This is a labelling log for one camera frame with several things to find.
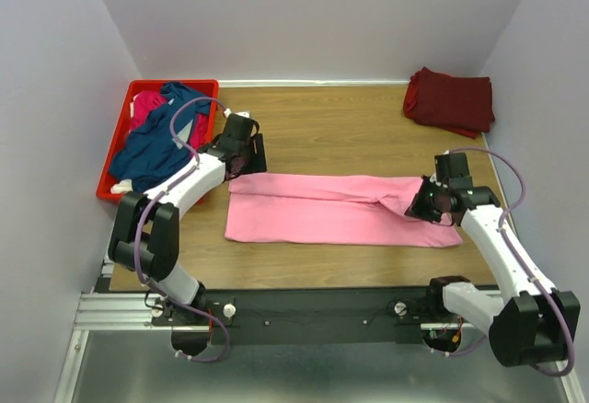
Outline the pink t-shirt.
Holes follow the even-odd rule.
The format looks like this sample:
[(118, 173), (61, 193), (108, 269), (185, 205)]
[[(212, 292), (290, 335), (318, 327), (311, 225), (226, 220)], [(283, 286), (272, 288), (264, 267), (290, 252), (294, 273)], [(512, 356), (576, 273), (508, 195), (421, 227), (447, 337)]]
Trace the pink t-shirt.
[(450, 248), (452, 226), (406, 216), (418, 177), (259, 173), (229, 185), (225, 238), (243, 243)]

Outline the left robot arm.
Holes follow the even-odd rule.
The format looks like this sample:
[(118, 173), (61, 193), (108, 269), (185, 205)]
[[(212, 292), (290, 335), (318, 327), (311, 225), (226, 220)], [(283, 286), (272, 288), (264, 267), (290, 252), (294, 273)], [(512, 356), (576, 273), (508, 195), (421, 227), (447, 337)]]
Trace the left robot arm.
[(206, 288), (179, 262), (180, 220), (209, 191), (267, 170), (260, 126), (245, 113), (230, 113), (222, 132), (189, 156), (158, 186), (122, 197), (108, 246), (109, 259), (167, 299), (185, 325), (197, 323), (206, 312)]

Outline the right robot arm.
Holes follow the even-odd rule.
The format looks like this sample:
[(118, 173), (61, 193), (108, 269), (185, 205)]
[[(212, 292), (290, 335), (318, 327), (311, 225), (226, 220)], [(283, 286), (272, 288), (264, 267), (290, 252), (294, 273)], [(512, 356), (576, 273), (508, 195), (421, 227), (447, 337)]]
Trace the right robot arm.
[(491, 188), (474, 185), (467, 153), (461, 147), (435, 156), (435, 171), (423, 177), (406, 215), (431, 224), (450, 215), (486, 260), (501, 295), (492, 298), (463, 276), (433, 278), (424, 313), (436, 322), (463, 317), (505, 367), (528, 365), (547, 376), (566, 376), (575, 365), (580, 302), (533, 262)]

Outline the navy blue t-shirt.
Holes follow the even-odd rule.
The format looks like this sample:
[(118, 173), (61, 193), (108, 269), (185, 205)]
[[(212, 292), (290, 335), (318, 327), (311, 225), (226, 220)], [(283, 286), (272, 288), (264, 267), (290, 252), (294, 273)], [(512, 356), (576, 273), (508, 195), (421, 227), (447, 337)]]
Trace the navy blue t-shirt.
[[(133, 97), (144, 90), (159, 91), (166, 83), (180, 83), (186, 87), (192, 88), (203, 93), (203, 97), (193, 98), (183, 104), (171, 116), (169, 121), (169, 133), (171, 139), (163, 136), (150, 137), (146, 132), (137, 130), (129, 131), (130, 103)], [(218, 85), (209, 81), (205, 83), (187, 84), (185, 82), (168, 81), (168, 82), (137, 82), (130, 86), (131, 96), (128, 103), (123, 106), (122, 122), (117, 126), (118, 132), (115, 134), (113, 143), (114, 150), (110, 154), (105, 174), (111, 179), (110, 183), (103, 186), (105, 190), (124, 179), (130, 179), (133, 182), (134, 191), (150, 190), (166, 179), (173, 176), (181, 170), (191, 159), (191, 152), (184, 148), (175, 130), (175, 121), (180, 113), (189, 105), (200, 100), (211, 102), (211, 112), (208, 124), (206, 142), (212, 132), (210, 120), (214, 117), (215, 105), (212, 99), (218, 94)]]

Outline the folded dark red t-shirt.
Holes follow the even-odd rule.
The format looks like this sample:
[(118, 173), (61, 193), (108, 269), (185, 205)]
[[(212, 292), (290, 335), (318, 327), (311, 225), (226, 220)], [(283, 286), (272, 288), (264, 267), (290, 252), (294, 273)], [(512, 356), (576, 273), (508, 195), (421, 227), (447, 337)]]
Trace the folded dark red t-shirt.
[(475, 139), (488, 133), (495, 122), (491, 80), (423, 67), (410, 78), (402, 110), (417, 124)]

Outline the magenta t-shirt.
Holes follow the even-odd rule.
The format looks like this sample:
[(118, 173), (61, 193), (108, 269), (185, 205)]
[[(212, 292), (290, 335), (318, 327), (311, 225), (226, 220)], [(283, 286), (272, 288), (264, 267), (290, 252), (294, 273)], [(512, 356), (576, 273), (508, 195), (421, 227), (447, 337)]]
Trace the magenta t-shirt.
[[(140, 130), (150, 137), (172, 136), (169, 133), (171, 116), (183, 104), (203, 93), (180, 83), (166, 83), (159, 91), (144, 90), (130, 103), (129, 131)], [(211, 102), (200, 100), (183, 110), (175, 121), (175, 130), (181, 141), (198, 148), (206, 143)]]

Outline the white garment piece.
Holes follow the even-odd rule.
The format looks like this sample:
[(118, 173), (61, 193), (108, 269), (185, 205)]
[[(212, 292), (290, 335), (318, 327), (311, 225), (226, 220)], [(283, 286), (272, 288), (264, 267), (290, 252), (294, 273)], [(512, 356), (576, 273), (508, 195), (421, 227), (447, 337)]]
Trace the white garment piece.
[(110, 187), (112, 194), (124, 194), (133, 190), (133, 182), (130, 179), (124, 179)]

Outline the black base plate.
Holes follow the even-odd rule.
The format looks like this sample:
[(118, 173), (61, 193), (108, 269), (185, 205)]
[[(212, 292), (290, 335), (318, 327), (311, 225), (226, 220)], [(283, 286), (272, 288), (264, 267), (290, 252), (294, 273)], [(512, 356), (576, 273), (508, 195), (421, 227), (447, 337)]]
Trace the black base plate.
[(179, 345), (426, 344), (456, 351), (463, 318), (430, 309), (423, 287), (212, 290), (205, 316), (168, 300), (144, 300)]

